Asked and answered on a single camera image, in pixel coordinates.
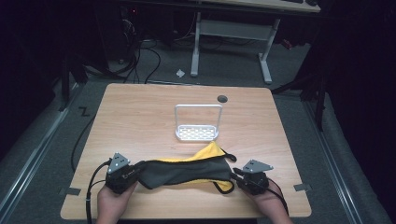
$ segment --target white desk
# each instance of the white desk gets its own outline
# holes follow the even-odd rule
[[[280,0],[202,0],[201,2],[208,3],[220,3],[220,4],[231,4],[240,5],[246,7],[265,7],[278,10],[291,10],[299,12],[320,12],[318,6],[311,7],[307,3],[292,3]],[[235,37],[266,41],[266,45],[259,54],[260,65],[262,66],[262,75],[264,82],[267,84],[272,83],[271,74],[268,69],[267,57],[270,52],[271,46],[274,42],[276,31],[280,19],[276,19],[272,26],[263,26],[255,24],[245,24],[238,22],[227,22],[227,21],[212,21],[212,20],[201,20],[201,13],[197,13],[196,28],[195,28],[195,46],[192,53],[191,62],[191,76],[198,76],[199,67],[199,41],[201,35],[217,35],[224,37]]]

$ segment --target gray carpet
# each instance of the gray carpet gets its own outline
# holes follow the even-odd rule
[[[154,42],[145,43],[146,47],[153,45]],[[255,42],[245,47],[251,47],[250,49],[254,51],[259,45],[260,43]],[[282,46],[274,45],[268,58],[273,76],[273,84],[269,86],[263,83],[257,54],[246,52],[241,48],[235,49],[235,47],[235,44],[203,43],[200,74],[198,77],[190,77],[192,46],[174,45],[172,48],[168,48],[158,43],[152,49],[160,54],[161,63],[148,82],[274,89],[294,79],[309,50],[309,46],[288,50]],[[159,58],[152,51],[141,50],[137,66],[139,83],[144,82],[158,61]],[[116,69],[121,65],[112,63],[111,66],[112,69]],[[178,69],[186,72],[186,75],[177,77]],[[76,148],[73,162],[77,164],[90,128],[86,132],[83,130],[96,113],[106,85],[111,82],[121,82],[121,80],[90,76],[89,82],[78,88],[81,90],[80,93],[74,91],[76,92],[75,101],[68,107],[66,117],[49,143],[44,160],[36,170],[32,181],[21,196],[7,223],[86,223],[85,220],[61,219],[60,211],[64,202],[62,189],[69,186],[73,177],[72,151]],[[127,82],[138,82],[137,77],[134,78],[134,73],[131,74]],[[35,152],[41,139],[60,114],[58,112],[58,108],[61,106],[59,86],[56,91],[57,99],[43,111],[7,157],[2,160],[0,164],[0,178],[2,179],[0,196],[2,198],[7,196],[23,165]],[[306,112],[305,103],[300,101],[298,91],[287,91],[275,95],[275,100],[302,180],[312,188],[307,192],[312,215],[305,218],[294,218],[293,221],[295,223],[350,223],[326,165],[321,143],[317,138],[316,127],[312,125],[312,118]],[[83,115],[82,108],[86,108],[85,115],[88,116]],[[343,178],[350,188],[354,202],[359,208],[361,223],[390,223],[387,214],[376,200],[375,194],[348,148],[332,111],[329,98],[326,101],[323,127],[323,134],[326,136]],[[258,223],[270,222],[266,218],[260,218]]]

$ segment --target wooden table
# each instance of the wooden table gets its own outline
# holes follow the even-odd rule
[[[205,87],[110,84],[92,125],[70,188],[81,189],[78,196],[67,195],[61,211],[65,219],[85,219],[86,190],[93,171],[119,152],[131,163],[159,158],[189,158],[207,143],[183,143],[176,138],[175,105],[220,104],[225,95],[216,142],[242,168],[249,160],[274,166],[267,171],[283,189],[292,217],[307,217],[311,208],[304,191],[288,139],[271,92],[264,88]],[[104,179],[102,169],[96,180]],[[92,189],[92,217],[96,217],[96,194]],[[248,218],[262,217],[255,204],[236,187],[226,195],[213,184],[163,186],[145,189],[138,185],[123,218]]]

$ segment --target yellow fabric trim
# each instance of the yellow fabric trim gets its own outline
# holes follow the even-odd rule
[[[210,144],[203,149],[199,150],[194,156],[187,159],[158,159],[157,161],[168,161],[168,162],[178,162],[178,161],[198,161],[204,160],[212,157],[225,155],[224,151],[221,150],[219,145],[212,141]]]
[[[220,180],[216,180],[215,181],[219,188],[221,188],[223,191],[228,191],[233,187],[233,183],[231,183],[230,181],[220,181]]]

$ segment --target black cord on floor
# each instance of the black cord on floor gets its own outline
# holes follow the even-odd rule
[[[137,67],[137,63],[139,62],[139,58],[135,58],[135,64],[134,64],[134,67],[133,68],[131,68],[131,70],[129,71],[129,73],[128,73],[128,75],[125,77],[125,79],[123,80],[123,83],[125,83],[127,80],[128,80],[128,78],[129,78],[129,76],[132,74],[132,72],[135,70],[136,71],[136,67]]]
[[[71,156],[71,158],[70,158],[70,163],[71,163],[71,165],[72,165],[73,173],[76,172],[76,167],[75,167],[75,164],[74,164],[74,157],[75,157],[75,153],[76,153],[76,149],[77,149],[78,143],[79,143],[79,141],[81,140],[82,135],[85,133],[85,131],[87,131],[88,127],[90,126],[90,124],[91,124],[91,123],[93,122],[93,120],[95,119],[95,117],[96,117],[96,115],[93,115],[93,117],[91,118],[90,122],[88,122],[87,125],[85,125],[85,128],[84,128],[84,129],[82,130],[82,132],[79,134],[78,140],[76,141],[76,143],[75,143],[75,145],[74,145],[74,147],[73,147],[72,156]]]
[[[151,77],[151,75],[152,75],[155,71],[157,71],[158,67],[160,67],[160,64],[161,64],[161,56],[160,56],[159,53],[157,53],[157,52],[156,52],[155,50],[153,50],[153,49],[146,49],[146,50],[149,50],[149,51],[155,53],[155,54],[157,55],[157,57],[158,57],[157,66],[156,66],[156,67],[154,68],[154,70],[152,70],[152,72],[151,72],[150,74],[148,74],[148,76],[146,77],[145,84],[148,84],[148,81],[149,81],[149,78]]]

